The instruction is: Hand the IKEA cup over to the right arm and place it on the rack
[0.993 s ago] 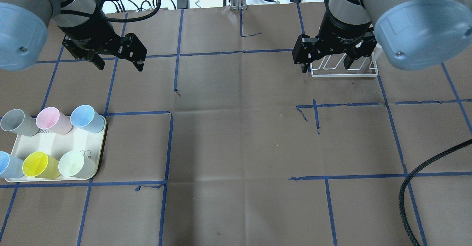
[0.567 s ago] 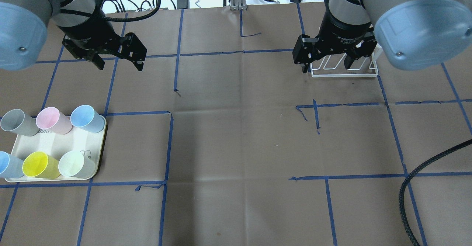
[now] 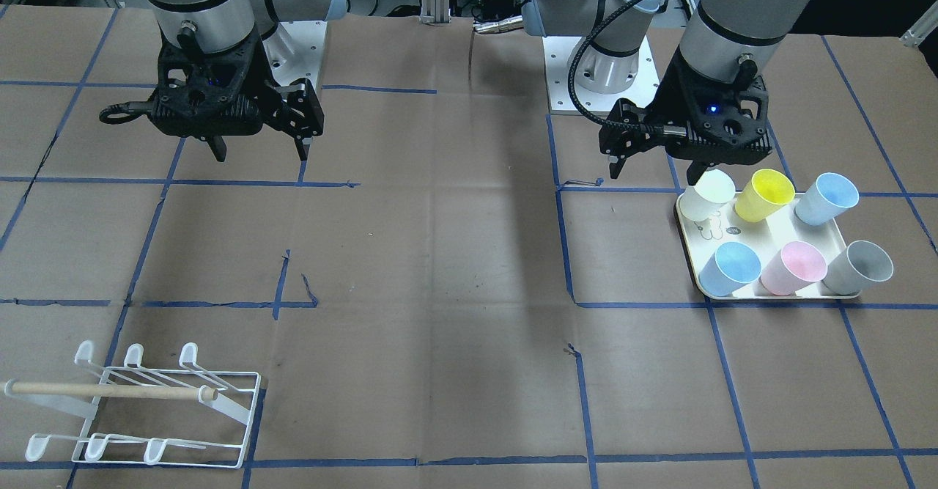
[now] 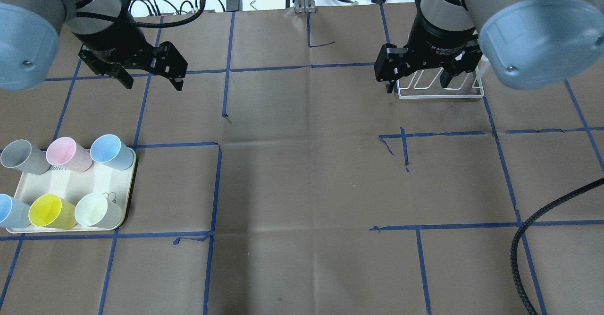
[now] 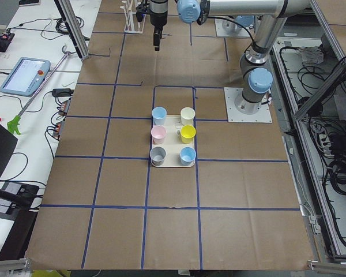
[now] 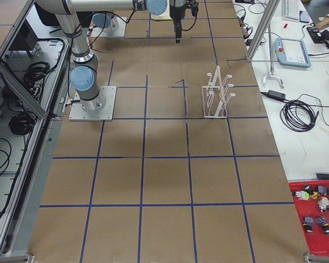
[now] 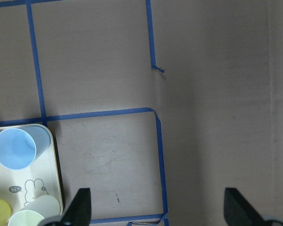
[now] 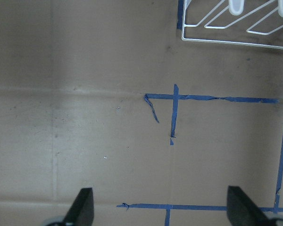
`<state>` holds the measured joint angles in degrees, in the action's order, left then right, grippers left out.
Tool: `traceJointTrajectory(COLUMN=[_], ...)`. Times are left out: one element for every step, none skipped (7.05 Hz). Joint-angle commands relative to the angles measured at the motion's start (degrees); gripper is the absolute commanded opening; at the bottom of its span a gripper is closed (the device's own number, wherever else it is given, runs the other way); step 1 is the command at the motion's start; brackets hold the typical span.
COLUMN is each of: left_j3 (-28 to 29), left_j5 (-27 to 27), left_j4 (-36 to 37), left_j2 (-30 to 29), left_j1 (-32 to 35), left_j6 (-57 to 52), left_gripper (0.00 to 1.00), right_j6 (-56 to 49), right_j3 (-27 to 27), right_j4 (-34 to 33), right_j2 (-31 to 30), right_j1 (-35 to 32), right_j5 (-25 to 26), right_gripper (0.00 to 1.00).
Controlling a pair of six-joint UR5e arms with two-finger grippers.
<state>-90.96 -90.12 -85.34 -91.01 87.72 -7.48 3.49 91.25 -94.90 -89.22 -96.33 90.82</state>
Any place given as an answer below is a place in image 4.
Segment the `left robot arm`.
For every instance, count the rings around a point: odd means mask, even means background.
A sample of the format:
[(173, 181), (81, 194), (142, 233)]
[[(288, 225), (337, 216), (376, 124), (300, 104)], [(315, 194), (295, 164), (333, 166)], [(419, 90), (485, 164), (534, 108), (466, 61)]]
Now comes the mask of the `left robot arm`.
[(96, 76), (134, 83), (130, 70), (161, 76), (183, 89), (188, 63), (171, 42), (150, 44), (143, 28), (186, 24), (143, 23), (129, 11), (134, 0), (1, 0), (1, 88), (27, 90), (40, 85), (58, 54), (60, 33), (81, 42), (78, 56)]

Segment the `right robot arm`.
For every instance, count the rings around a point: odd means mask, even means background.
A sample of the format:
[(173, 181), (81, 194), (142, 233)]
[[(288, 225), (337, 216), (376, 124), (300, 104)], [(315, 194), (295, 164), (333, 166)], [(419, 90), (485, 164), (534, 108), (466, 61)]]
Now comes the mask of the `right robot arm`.
[(381, 46), (376, 81), (395, 83), (441, 68), (448, 87), (485, 56), (496, 78), (518, 90), (568, 80), (603, 57), (603, 0), (419, 0), (408, 41)]

